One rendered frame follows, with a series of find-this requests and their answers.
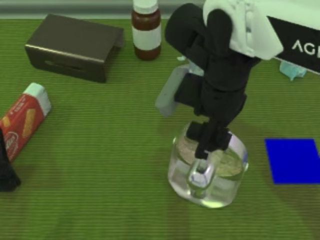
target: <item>jar lid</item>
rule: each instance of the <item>jar lid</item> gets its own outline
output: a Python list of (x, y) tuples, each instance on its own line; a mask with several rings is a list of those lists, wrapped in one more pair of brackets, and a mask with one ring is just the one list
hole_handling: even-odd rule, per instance
[(157, 0), (133, 0), (133, 10), (138, 14), (153, 14), (157, 9)]

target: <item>green grass mat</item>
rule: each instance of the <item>green grass mat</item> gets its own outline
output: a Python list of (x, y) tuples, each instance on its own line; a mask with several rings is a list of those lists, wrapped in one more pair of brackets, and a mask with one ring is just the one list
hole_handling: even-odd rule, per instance
[(273, 185), (266, 137), (320, 142), (320, 78), (290, 82), (279, 62), (250, 76), (248, 100), (231, 130), (250, 166), (234, 203), (208, 210), (179, 198), (167, 181), (172, 139), (192, 110), (162, 117), (155, 99), (179, 55), (166, 43), (153, 62), (126, 46), (106, 84), (33, 68), (24, 51), (39, 20), (0, 20), (0, 113), (31, 82), (53, 109), (14, 162), (22, 185), (0, 194), (0, 240), (319, 240), (320, 187)]

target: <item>light blue plastic object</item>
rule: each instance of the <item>light blue plastic object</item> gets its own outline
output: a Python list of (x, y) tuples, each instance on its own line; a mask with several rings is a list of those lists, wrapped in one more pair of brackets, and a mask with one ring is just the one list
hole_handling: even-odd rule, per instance
[(280, 64), (280, 72), (289, 77), (290, 81), (293, 81), (295, 78), (303, 78), (307, 70), (301, 66), (282, 61)]

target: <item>small glass bottle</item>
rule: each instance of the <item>small glass bottle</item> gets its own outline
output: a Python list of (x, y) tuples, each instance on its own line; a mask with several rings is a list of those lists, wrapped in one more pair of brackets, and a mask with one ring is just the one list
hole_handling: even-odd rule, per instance
[(232, 134), (226, 151), (210, 152), (207, 160), (196, 159), (198, 143), (186, 136), (189, 124), (173, 140), (168, 180), (182, 198), (208, 208), (233, 202), (248, 169), (247, 150)]
[(161, 52), (161, 14), (157, 0), (133, 0), (131, 13), (135, 55), (145, 61)]

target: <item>brown bottle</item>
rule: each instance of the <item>brown bottle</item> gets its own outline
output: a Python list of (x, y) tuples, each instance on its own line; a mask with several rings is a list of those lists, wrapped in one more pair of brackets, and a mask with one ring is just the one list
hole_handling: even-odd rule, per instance
[(135, 55), (156, 59), (161, 52), (161, 14), (157, 0), (133, 0), (132, 37)]

